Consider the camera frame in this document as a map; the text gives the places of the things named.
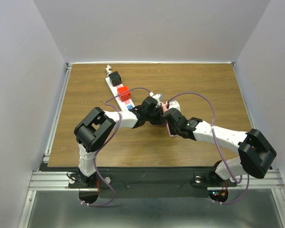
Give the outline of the pink power strip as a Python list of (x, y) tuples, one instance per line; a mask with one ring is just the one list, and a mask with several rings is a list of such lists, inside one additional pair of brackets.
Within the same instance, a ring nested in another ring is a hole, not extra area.
[[(160, 105), (161, 105), (161, 107), (162, 107), (163, 113), (165, 113), (165, 112), (168, 110), (166, 104), (164, 104), (163, 102), (160, 102)], [(168, 122), (166, 122), (165, 125), (166, 125), (166, 128), (167, 128), (169, 137), (170, 137), (170, 138), (175, 138), (176, 135), (173, 135), (173, 134), (171, 133), (170, 128), (169, 128), (169, 125), (168, 125)]]

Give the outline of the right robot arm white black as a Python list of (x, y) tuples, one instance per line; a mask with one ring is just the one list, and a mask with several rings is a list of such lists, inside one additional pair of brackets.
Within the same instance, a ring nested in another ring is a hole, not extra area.
[(230, 160), (222, 158), (214, 167), (214, 171), (209, 173), (209, 181), (213, 185), (220, 185), (229, 178), (245, 174), (262, 179), (277, 156), (273, 146), (257, 129), (243, 132), (212, 126), (198, 118), (186, 119), (176, 108), (168, 109), (163, 117), (172, 134), (194, 141), (213, 143), (219, 152), (223, 147), (239, 155)]

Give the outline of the red cube socket plug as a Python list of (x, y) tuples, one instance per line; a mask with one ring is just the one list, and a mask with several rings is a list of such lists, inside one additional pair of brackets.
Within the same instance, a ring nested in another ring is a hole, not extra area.
[(119, 99), (121, 100), (121, 102), (126, 102), (127, 100), (131, 99), (131, 92), (126, 85), (119, 87), (117, 89), (117, 92), (118, 92)]

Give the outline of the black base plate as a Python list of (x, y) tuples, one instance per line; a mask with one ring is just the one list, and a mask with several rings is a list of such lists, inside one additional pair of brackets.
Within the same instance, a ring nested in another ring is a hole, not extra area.
[(92, 189), (100, 193), (101, 198), (207, 198), (208, 188), (221, 189), (224, 186), (235, 187), (230, 180), (219, 178), (211, 167), (99, 167), (100, 174), (109, 178), (106, 185), (95, 173), (85, 178), (72, 171), (69, 183), (71, 189)]

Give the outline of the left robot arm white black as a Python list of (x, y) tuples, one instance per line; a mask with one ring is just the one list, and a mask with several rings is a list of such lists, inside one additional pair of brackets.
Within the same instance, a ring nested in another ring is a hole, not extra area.
[(100, 107), (93, 108), (74, 129), (80, 156), (78, 182), (85, 187), (96, 183), (96, 153), (112, 139), (115, 131), (119, 128), (138, 128), (146, 122), (164, 125), (163, 112), (160, 103), (150, 96), (141, 105), (126, 108), (125, 111), (108, 112)]

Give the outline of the black cube socket plug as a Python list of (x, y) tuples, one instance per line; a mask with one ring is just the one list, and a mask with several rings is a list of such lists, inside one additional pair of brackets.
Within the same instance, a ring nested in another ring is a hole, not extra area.
[(108, 76), (113, 87), (122, 84), (121, 76), (118, 71), (112, 72)]

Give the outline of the aluminium frame rail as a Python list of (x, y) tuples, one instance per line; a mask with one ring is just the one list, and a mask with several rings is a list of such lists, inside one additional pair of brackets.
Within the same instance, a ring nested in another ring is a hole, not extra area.
[[(263, 179), (250, 177), (249, 189), (284, 189), (285, 185), (278, 170), (269, 170)], [(65, 171), (37, 171), (31, 175), (30, 191), (71, 190)]]

